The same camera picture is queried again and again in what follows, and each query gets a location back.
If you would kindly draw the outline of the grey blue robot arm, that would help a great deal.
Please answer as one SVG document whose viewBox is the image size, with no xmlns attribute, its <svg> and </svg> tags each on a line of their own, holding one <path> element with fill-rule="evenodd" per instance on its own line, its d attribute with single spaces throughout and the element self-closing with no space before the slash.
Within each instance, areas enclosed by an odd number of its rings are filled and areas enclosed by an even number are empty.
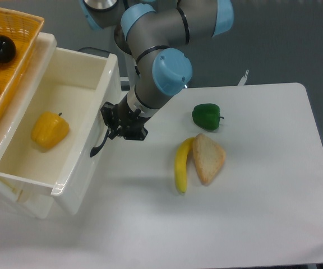
<svg viewBox="0 0 323 269">
<path fill-rule="evenodd" d="M 143 140 L 145 123 L 192 77 L 190 60 L 178 49 L 201 38 L 229 31 L 234 22 L 231 1 L 178 1 L 158 12 L 151 1 L 82 1 L 93 26 L 120 26 L 139 79 L 118 103 L 105 103 L 102 117 L 109 138 Z"/>
</svg>

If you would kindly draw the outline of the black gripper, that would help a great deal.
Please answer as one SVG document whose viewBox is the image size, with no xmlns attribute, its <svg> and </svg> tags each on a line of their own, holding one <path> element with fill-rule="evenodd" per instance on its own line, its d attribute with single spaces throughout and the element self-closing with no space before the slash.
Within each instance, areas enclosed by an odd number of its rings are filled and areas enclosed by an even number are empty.
<svg viewBox="0 0 323 269">
<path fill-rule="evenodd" d="M 143 141 L 148 131 L 144 124 L 150 119 L 141 115 L 137 110 L 132 111 L 123 98 L 117 105 L 105 102 L 100 108 L 104 124 L 108 127 L 108 137 L 113 140 L 116 136 L 125 140 Z"/>
</svg>

